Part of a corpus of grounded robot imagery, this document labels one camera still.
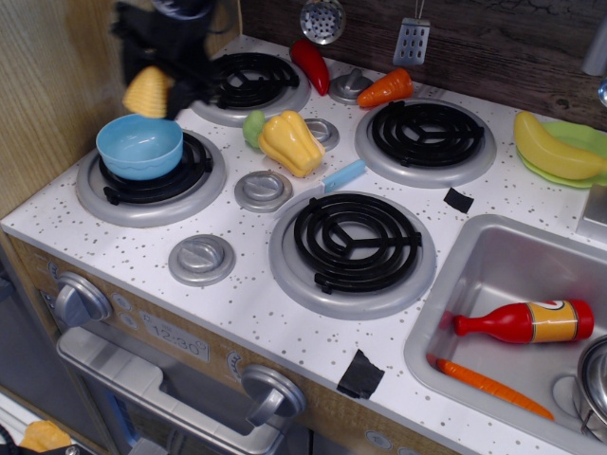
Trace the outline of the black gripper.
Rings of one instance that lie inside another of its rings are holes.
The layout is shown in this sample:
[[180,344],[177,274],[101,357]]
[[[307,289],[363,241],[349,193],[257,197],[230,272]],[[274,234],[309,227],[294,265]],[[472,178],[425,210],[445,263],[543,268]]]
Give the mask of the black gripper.
[[213,1],[154,1],[151,9],[115,4],[111,31],[121,39],[123,78],[131,81],[155,65],[173,79],[165,118],[176,118],[193,102],[209,102],[219,71],[205,51]]

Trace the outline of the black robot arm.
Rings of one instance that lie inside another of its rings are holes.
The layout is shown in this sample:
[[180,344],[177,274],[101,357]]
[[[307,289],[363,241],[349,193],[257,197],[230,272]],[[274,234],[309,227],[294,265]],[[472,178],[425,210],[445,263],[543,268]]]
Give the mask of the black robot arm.
[[111,32],[121,41],[129,112],[174,119],[193,102],[210,101],[219,84],[205,51],[214,10],[213,1],[155,1],[149,10],[116,3]]

